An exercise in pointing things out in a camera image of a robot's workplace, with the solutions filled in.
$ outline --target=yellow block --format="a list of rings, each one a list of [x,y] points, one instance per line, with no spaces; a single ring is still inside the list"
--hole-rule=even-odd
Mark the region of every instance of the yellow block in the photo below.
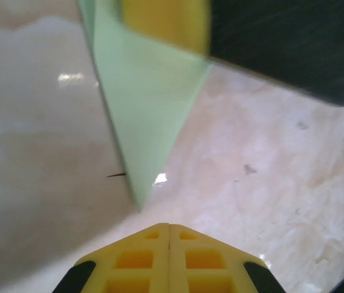
[[[247,263],[268,271],[255,256],[161,223],[81,258],[54,293],[257,293]],[[87,272],[81,272],[84,265]],[[271,289],[270,279],[259,278]]]
[[[169,230],[154,225],[81,258],[96,263],[81,293],[169,292]]]
[[[208,0],[121,0],[129,28],[196,54],[207,55],[210,43]]]
[[[180,225],[170,225],[170,292],[257,292],[244,263],[259,258]]]

